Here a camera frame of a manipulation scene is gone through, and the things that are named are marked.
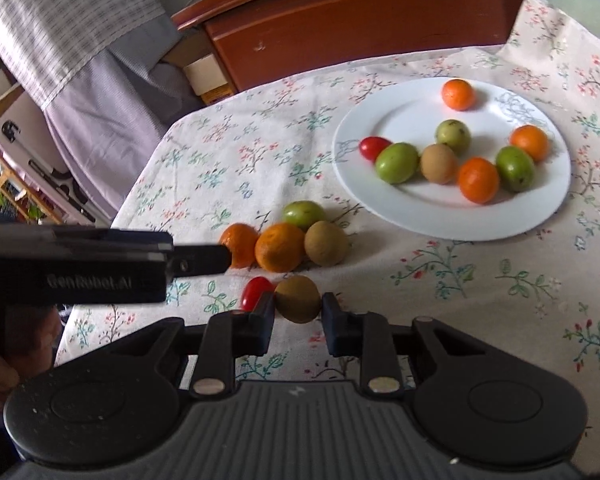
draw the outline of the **wooden drawer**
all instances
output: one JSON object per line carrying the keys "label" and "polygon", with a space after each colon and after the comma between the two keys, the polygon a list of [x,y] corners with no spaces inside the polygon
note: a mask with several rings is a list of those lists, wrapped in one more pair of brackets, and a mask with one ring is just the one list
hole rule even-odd
{"label": "wooden drawer", "polygon": [[332,64],[504,43],[522,0],[253,0],[204,23],[238,90]]}

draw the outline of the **kiwi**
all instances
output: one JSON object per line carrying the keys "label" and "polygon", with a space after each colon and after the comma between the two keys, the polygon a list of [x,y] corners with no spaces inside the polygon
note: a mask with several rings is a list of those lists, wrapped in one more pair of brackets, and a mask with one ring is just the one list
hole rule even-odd
{"label": "kiwi", "polygon": [[331,222],[316,222],[304,236],[304,252],[314,264],[321,267],[339,264],[348,250],[346,233]]}
{"label": "kiwi", "polygon": [[422,152],[420,172],[429,182],[447,184],[458,172],[458,158],[446,144],[432,144]]}
{"label": "kiwi", "polygon": [[276,308],[292,323],[309,323],[320,314],[322,301],[315,283],[306,276],[291,276],[275,291]]}

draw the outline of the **person's hand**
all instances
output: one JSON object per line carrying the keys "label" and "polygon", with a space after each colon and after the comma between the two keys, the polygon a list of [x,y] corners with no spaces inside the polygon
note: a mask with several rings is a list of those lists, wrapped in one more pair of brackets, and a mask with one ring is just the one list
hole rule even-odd
{"label": "person's hand", "polygon": [[13,307],[7,311],[7,357],[0,357],[0,425],[4,403],[18,382],[51,368],[53,341],[61,330],[54,308]]}

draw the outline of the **metal screw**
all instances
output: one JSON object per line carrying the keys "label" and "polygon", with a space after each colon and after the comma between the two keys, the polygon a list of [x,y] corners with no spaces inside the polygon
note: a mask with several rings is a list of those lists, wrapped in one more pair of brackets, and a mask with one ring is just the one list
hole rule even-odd
{"label": "metal screw", "polygon": [[393,377],[374,377],[368,386],[375,394],[392,394],[400,389],[400,383]]}
{"label": "metal screw", "polygon": [[193,391],[199,395],[217,395],[224,392],[224,383],[220,379],[200,379],[193,385]]}

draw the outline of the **cherry tomato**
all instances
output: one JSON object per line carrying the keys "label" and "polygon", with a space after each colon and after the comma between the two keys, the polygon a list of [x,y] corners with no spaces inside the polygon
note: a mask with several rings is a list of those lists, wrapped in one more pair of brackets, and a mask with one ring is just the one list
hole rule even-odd
{"label": "cherry tomato", "polygon": [[256,308],[258,300],[260,299],[260,295],[263,292],[273,292],[274,290],[276,290],[275,285],[273,285],[273,283],[263,276],[258,276],[257,278],[249,280],[249,283],[247,283],[242,291],[242,297],[240,298],[240,309],[245,312],[251,312],[254,308]]}
{"label": "cherry tomato", "polygon": [[380,152],[382,152],[389,144],[391,144],[391,141],[383,137],[366,137],[360,141],[358,149],[366,160],[375,162],[378,155],[380,155]]}

